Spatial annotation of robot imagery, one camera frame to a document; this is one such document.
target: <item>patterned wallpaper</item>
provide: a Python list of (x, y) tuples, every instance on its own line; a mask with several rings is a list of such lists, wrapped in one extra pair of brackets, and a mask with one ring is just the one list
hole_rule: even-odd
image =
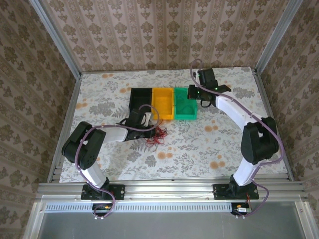
[(44, 0), (81, 71), (255, 67), (288, 0)]
[(0, 238), (20, 238), (75, 79), (28, 1), (0, 0)]
[(303, 1), (262, 79), (319, 225), (319, 1)]

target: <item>table surface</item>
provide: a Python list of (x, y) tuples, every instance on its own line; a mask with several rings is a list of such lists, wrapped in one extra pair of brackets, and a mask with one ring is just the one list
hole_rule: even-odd
[[(228, 85), (252, 111), (266, 117), (250, 67), (216, 68), (220, 85)], [(188, 87), (188, 70), (157, 70), (84, 74), (71, 132), (81, 121), (92, 125), (115, 124), (129, 115), (132, 87)], [(146, 147), (144, 139), (103, 144), (97, 162), (110, 180), (230, 176), (242, 154), (242, 132), (225, 113), (198, 101), (197, 120), (167, 120), (161, 126), (168, 135), (163, 145)], [(286, 173), (284, 162), (259, 173)], [(63, 163), (60, 182), (83, 181), (74, 166)]]

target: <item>red wire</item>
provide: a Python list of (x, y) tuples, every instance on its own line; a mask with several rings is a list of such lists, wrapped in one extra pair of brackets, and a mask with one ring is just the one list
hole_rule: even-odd
[(158, 124), (158, 126), (156, 126), (155, 128), (155, 135), (152, 138), (148, 138), (146, 140), (146, 147), (153, 147), (154, 145), (157, 146), (159, 144), (164, 144), (165, 140), (164, 138), (167, 136), (167, 128), (166, 127), (160, 127), (160, 124)]

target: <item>purple cable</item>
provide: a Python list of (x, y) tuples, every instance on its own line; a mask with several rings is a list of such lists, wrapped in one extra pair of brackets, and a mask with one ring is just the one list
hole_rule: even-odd
[(264, 128), (266, 128), (266, 130), (268, 130), (268, 131), (273, 135), (273, 137), (277, 140), (277, 142), (278, 142), (278, 144), (279, 144), (279, 146), (280, 146), (280, 149), (281, 149), (280, 158), (277, 159), (277, 160), (275, 160), (275, 161), (265, 162), (265, 163), (259, 164), (258, 167), (255, 169), (254, 173), (252, 174), (252, 176), (250, 177), (251, 180), (252, 180), (252, 182), (253, 182), (253, 184), (255, 184), (255, 185), (258, 186), (258, 187), (263, 188), (264, 190), (266, 190), (266, 196), (265, 196), (263, 202), (258, 206), (258, 208), (256, 208), (253, 212), (251, 212), (251, 213), (249, 213), (249, 214), (247, 214), (247, 215), (245, 216), (245, 217), (249, 217), (249, 216), (255, 214), (255, 213), (265, 204), (266, 200), (267, 200), (268, 197), (269, 197), (269, 190), (268, 190), (266, 187), (264, 187), (264, 186), (262, 186), (262, 185), (260, 185), (260, 184), (258, 184), (258, 183), (256, 183), (256, 182), (254, 181), (254, 178), (255, 178), (257, 172), (259, 171), (259, 169), (260, 169), (261, 166), (278, 163), (278, 162), (280, 162), (281, 160), (283, 160), (284, 155), (285, 155), (285, 148), (284, 148), (283, 142), (282, 142), (281, 139), (276, 135), (276, 133), (273, 132), (273, 131), (272, 131), (264, 122), (262, 122), (259, 118), (257, 118), (255, 115), (253, 115), (252, 112), (250, 112), (250, 111), (249, 111), (245, 106), (243, 106), (238, 100), (236, 100), (235, 98), (233, 98), (233, 97), (231, 97), (231, 96), (229, 96), (229, 95), (226, 95), (226, 94), (223, 94), (223, 93), (219, 93), (219, 92), (216, 92), (216, 91), (211, 91), (211, 90), (209, 90), (209, 89), (206, 89), (205, 87), (203, 87), (203, 86), (201, 86), (199, 83), (197, 83), (197, 82), (196, 82), (196, 79), (195, 79), (194, 76), (193, 76), (193, 65), (194, 65), (194, 63), (197, 62), (197, 61), (200, 62), (199, 69), (203, 69), (203, 65), (204, 65), (204, 64), (203, 64), (203, 61), (202, 61), (201, 59), (198, 59), (198, 58), (197, 58), (197, 59), (195, 59), (195, 60), (192, 61), (191, 65), (190, 65), (189, 71), (190, 71), (190, 76), (191, 76), (192, 80), (194, 81), (194, 83), (195, 83), (199, 88), (201, 88), (201, 89), (203, 89), (203, 90), (205, 90), (205, 91), (207, 91), (207, 92), (213, 93), (213, 94), (218, 95), (218, 96), (226, 97), (226, 98), (230, 99), (231, 101), (235, 102), (235, 103), (236, 103), (240, 108), (242, 108), (248, 115), (250, 115), (250, 117), (252, 117), (254, 120), (256, 120), (257, 122), (259, 122)]
[(76, 153), (75, 153), (75, 159), (74, 159), (74, 164), (75, 164), (75, 168), (78, 170), (79, 174), (82, 176), (82, 178), (84, 178), (84, 180), (87, 182), (87, 184), (89, 184), (92, 188), (94, 188), (95, 190), (98, 190), (98, 191), (101, 191), (101, 192), (104, 192), (104, 193), (107, 193), (108, 195), (111, 196), (112, 198), (112, 206), (110, 208), (110, 210), (104, 215), (104, 216), (97, 216), (95, 214), (96, 210), (94, 210), (94, 216), (97, 217), (97, 218), (106, 218), (110, 213), (111, 211), (114, 209), (114, 206), (115, 206), (115, 198), (113, 196), (112, 193), (110, 193), (109, 191), (107, 190), (104, 190), (104, 189), (101, 189), (101, 188), (98, 188), (96, 187), (94, 184), (92, 184), (85, 176), (84, 174), (82, 173), (81, 171), (81, 168), (79, 166), (79, 153), (80, 153), (80, 149), (85, 141), (85, 139), (87, 138), (87, 136), (95, 129), (97, 128), (112, 128), (112, 127), (116, 127), (116, 128), (126, 128), (126, 129), (131, 129), (131, 130), (135, 130), (135, 131), (140, 131), (140, 132), (146, 132), (146, 131), (150, 131), (152, 129), (154, 129), (156, 126), (158, 126), (159, 122), (160, 122), (160, 115), (159, 115), (159, 112), (157, 111), (157, 109), (153, 106), (150, 106), (150, 105), (142, 105), (140, 106), (139, 110), (142, 108), (142, 107), (145, 107), (145, 106), (148, 106), (148, 107), (151, 107), (152, 109), (154, 109), (154, 111), (156, 112), (157, 116), (158, 116), (158, 121), (156, 122), (156, 124), (151, 127), (151, 128), (148, 128), (148, 129), (138, 129), (138, 128), (132, 128), (132, 127), (128, 127), (128, 126), (124, 126), (124, 125), (118, 125), (118, 124), (109, 124), (109, 125), (98, 125), (98, 126), (94, 126), (92, 128), (90, 128), (86, 133), (85, 135), (83, 136), (83, 138), (81, 139), (81, 142), (79, 144), (79, 147), (78, 149), (76, 150)]

